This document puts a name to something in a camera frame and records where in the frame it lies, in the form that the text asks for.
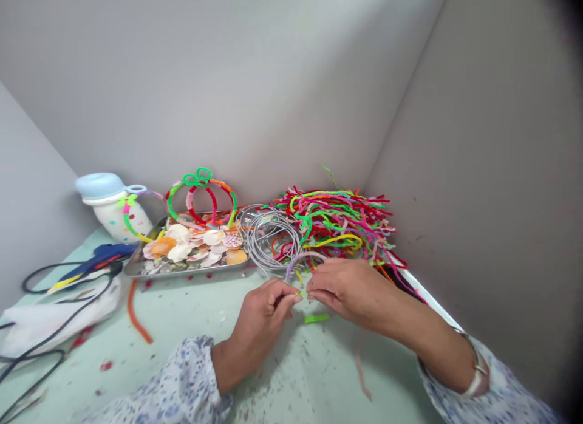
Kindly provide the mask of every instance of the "table surface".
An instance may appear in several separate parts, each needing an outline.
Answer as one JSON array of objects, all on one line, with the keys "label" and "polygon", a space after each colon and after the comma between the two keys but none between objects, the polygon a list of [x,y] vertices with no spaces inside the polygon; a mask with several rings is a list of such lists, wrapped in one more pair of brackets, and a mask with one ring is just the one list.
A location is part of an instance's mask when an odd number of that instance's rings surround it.
[{"label": "table surface", "polygon": [[[95,247],[105,243],[112,240],[99,229],[65,261],[86,260]],[[45,277],[41,286],[53,284],[64,272],[61,268]],[[430,305],[458,326],[418,281],[406,274]],[[123,304],[41,385],[40,391],[47,390],[44,400],[13,423],[77,422],[148,381],[185,337],[206,334],[216,341],[225,339],[233,330],[244,295],[265,281],[257,268],[244,270],[244,275],[165,279],[154,281],[144,292],[144,284],[139,283],[134,309],[154,342],[148,345],[132,327]],[[128,278],[119,277],[128,284]],[[37,298],[27,295],[19,304],[31,304]],[[304,325],[306,315],[324,311],[317,301],[304,299],[296,305],[293,319],[286,322],[263,367],[233,392],[235,401],[227,423],[443,422],[425,393],[411,351],[364,332],[339,316]],[[371,402],[358,381],[357,344]],[[0,411],[45,373],[54,359],[40,359],[13,371],[0,385]],[[102,372],[100,366],[106,361],[113,365]]]}]

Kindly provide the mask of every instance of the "plastic bag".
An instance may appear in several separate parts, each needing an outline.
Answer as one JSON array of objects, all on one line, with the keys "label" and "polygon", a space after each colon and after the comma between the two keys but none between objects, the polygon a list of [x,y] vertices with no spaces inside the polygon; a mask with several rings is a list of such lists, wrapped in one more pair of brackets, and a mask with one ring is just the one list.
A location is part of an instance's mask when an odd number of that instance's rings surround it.
[{"label": "plastic bag", "polygon": [[[38,304],[37,302],[32,306],[16,306],[6,309],[2,322],[14,322],[16,325],[0,330],[0,356],[9,359],[17,358],[51,336],[77,310],[89,302],[86,299],[85,301],[76,301],[74,303],[57,304],[59,301],[95,298],[105,289],[107,283],[105,281],[95,284],[92,287],[80,290],[74,296],[69,294],[52,304]],[[51,350],[81,332],[85,327],[109,318],[120,305],[121,296],[120,280],[114,277],[111,285],[103,295],[81,310],[59,334],[30,355],[34,356],[43,351]],[[16,368],[30,361],[33,360],[22,362]]]}]

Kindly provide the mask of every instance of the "coiled wire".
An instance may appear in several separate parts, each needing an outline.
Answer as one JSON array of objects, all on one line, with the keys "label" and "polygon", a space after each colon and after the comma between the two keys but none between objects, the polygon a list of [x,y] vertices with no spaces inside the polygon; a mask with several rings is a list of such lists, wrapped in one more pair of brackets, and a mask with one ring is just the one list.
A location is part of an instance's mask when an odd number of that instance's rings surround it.
[{"label": "coiled wire", "polygon": [[[287,269],[284,264],[286,259],[294,259],[302,252],[300,246],[301,234],[296,230],[288,216],[273,207],[266,207],[266,211],[258,211],[257,207],[264,204],[252,204],[242,208],[237,215],[240,222],[239,234],[247,242],[247,251],[251,260],[255,262],[263,273],[269,278],[269,271]],[[284,234],[285,243],[291,241],[289,249],[276,260],[271,252],[273,239]]]}]

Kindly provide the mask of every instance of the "blue floral shirt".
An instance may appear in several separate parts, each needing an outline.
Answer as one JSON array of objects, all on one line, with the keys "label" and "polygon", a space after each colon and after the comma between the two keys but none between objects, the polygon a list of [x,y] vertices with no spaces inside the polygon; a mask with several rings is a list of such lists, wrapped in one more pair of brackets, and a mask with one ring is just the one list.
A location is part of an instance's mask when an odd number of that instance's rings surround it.
[{"label": "blue floral shirt", "polygon": [[[490,368],[487,394],[463,398],[420,366],[425,389],[448,424],[561,422],[553,410],[528,392],[488,348],[475,339],[471,340]],[[230,395],[221,397],[217,390],[211,360],[212,346],[213,339],[208,336],[185,339],[158,375],[135,393],[110,403],[83,423],[223,422],[233,399]]]}]

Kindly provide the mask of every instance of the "white bottle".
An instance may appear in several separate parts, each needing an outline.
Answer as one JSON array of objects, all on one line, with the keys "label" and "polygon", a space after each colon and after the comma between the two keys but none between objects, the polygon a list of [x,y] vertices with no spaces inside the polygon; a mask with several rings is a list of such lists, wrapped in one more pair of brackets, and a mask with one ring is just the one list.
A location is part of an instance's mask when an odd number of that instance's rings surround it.
[{"label": "white bottle", "polygon": [[[75,188],[83,198],[83,203],[93,207],[97,219],[107,232],[119,243],[140,243],[124,223],[123,207],[118,205],[120,199],[128,194],[136,194],[146,190],[142,185],[125,186],[121,179],[112,173],[95,173],[80,177],[75,181]],[[152,230],[152,222],[146,212],[136,202],[129,210],[132,228],[147,236]]]}]

